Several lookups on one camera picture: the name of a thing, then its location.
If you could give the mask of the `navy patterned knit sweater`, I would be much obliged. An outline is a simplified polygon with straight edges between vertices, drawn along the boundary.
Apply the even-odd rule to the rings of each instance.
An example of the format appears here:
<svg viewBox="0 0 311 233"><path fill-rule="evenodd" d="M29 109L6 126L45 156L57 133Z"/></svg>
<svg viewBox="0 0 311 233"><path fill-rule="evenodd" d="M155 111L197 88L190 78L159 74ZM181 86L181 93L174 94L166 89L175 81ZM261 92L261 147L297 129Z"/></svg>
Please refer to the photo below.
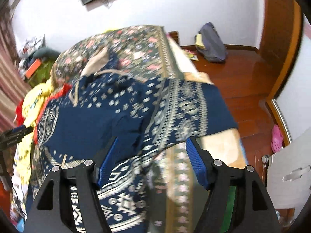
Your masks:
<svg viewBox="0 0 311 233"><path fill-rule="evenodd" d="M80 78L39 120L30 186L37 194L56 165L75 167L117 137L118 156L98 198L113 232L147 231L145 180L153 158L193 136L237 123L216 86L176 78L140 82L115 73Z"/></svg>

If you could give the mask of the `yellow cartoon garment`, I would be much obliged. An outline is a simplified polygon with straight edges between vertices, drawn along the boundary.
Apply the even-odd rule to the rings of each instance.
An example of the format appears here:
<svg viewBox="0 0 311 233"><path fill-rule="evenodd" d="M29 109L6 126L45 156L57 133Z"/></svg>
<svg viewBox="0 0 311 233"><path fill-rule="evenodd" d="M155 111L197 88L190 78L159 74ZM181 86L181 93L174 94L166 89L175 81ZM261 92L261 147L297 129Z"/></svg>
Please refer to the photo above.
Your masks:
<svg viewBox="0 0 311 233"><path fill-rule="evenodd" d="M54 91L51 79L44 83L36 85L30 90L24 98L22 105L22 116L25 118L23 124L26 127L35 128L36 120L45 103ZM25 200L27 197L28 184L31 176L31 146L34 133L26 135L20 143L17 144L14 156L13 166L13 194L19 200Z"/></svg>

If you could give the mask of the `striped pink curtain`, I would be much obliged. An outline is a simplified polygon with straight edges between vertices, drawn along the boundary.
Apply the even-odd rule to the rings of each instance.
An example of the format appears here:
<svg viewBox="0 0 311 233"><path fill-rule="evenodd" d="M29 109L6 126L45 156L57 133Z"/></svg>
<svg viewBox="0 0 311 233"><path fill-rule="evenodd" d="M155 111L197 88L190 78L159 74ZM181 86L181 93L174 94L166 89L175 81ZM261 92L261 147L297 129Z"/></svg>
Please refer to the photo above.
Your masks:
<svg viewBox="0 0 311 233"><path fill-rule="evenodd" d="M1 131L14 126L16 106L31 89L17 71L19 61L10 7L5 4L1 8Z"/></svg>

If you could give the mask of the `red garment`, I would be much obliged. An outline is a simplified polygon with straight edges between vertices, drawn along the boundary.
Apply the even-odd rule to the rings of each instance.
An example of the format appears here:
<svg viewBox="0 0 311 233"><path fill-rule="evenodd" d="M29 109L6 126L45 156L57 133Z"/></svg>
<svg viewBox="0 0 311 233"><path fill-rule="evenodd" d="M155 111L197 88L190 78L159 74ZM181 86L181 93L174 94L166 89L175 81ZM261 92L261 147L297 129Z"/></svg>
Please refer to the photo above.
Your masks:
<svg viewBox="0 0 311 233"><path fill-rule="evenodd" d="M15 109L15 121L17 121L18 125L33 127L33 132L22 139L18 145L20 148L30 147L32 142L38 143L37 125L43 116L47 104L52 100L65 96L71 88L71 85L65 83L61 88L55 89L49 79L45 83L36 85L27 93Z"/></svg>

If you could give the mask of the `orange box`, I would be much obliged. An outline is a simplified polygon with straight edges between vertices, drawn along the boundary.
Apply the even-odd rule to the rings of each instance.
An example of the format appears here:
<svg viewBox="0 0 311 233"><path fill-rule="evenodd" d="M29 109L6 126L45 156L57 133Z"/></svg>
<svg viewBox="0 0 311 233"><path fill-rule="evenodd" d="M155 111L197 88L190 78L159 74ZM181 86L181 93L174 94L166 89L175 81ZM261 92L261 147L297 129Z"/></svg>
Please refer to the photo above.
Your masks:
<svg viewBox="0 0 311 233"><path fill-rule="evenodd" d="M25 77L26 79L29 79L35 72L36 70L39 68L39 66L41 66L42 62L40 59L36 59L32 65L27 69L27 71L25 72Z"/></svg>

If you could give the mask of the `pink croc shoe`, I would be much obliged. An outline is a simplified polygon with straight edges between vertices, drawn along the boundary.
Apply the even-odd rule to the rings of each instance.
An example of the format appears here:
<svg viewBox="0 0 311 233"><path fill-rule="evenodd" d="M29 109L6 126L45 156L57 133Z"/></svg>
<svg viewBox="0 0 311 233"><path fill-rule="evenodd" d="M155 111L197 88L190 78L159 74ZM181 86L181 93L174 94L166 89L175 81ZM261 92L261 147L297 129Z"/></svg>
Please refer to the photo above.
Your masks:
<svg viewBox="0 0 311 233"><path fill-rule="evenodd" d="M272 128L272 141L271 141L271 148L273 153L279 152L283 147L283 134L279 129L278 125L274 125Z"/></svg>

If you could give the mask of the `white storage box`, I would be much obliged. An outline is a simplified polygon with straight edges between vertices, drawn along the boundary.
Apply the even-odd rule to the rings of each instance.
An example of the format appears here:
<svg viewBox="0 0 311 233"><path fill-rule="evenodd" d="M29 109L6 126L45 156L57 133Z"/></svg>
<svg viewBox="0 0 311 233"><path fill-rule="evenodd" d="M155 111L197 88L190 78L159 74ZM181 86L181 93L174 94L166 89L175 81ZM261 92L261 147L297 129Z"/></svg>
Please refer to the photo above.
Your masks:
<svg viewBox="0 0 311 233"><path fill-rule="evenodd" d="M267 191L275 209L298 208L310 196L310 129L269 158Z"/></svg>

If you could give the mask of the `grey pillow on pile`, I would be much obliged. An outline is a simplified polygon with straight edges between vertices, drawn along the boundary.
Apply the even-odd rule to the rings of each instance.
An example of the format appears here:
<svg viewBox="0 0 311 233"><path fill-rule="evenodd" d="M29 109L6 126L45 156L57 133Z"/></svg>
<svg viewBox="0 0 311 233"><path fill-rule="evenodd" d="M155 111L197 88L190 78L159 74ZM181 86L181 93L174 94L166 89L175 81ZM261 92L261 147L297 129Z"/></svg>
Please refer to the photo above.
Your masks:
<svg viewBox="0 0 311 233"><path fill-rule="evenodd" d="M49 58L49 59L54 59L56 60L60 55L60 52L50 49L48 47L42 47L37 49L34 53L33 53L33 58L34 59L42 59L42 58Z"/></svg>

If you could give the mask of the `dark blue bag on floor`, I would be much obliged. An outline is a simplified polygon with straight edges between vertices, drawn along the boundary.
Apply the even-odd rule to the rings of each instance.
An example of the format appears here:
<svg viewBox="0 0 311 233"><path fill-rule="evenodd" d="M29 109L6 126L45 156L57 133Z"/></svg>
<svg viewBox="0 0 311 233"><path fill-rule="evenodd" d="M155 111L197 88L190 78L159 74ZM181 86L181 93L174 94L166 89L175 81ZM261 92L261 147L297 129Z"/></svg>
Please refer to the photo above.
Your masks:
<svg viewBox="0 0 311 233"><path fill-rule="evenodd" d="M211 22L204 24L196 34L195 47L209 62L224 63L226 61L227 50Z"/></svg>

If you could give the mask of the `wooden wardrobe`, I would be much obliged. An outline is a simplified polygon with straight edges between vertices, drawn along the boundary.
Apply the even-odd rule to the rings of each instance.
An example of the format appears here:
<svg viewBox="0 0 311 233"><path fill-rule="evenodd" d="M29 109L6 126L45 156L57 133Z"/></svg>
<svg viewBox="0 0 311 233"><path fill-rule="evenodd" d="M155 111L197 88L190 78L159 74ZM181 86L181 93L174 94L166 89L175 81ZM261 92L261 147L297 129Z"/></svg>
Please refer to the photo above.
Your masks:
<svg viewBox="0 0 311 233"><path fill-rule="evenodd" d="M276 99L294 67L303 31L303 13L296 0L265 0L263 34L259 53L278 72L267 97Z"/></svg>

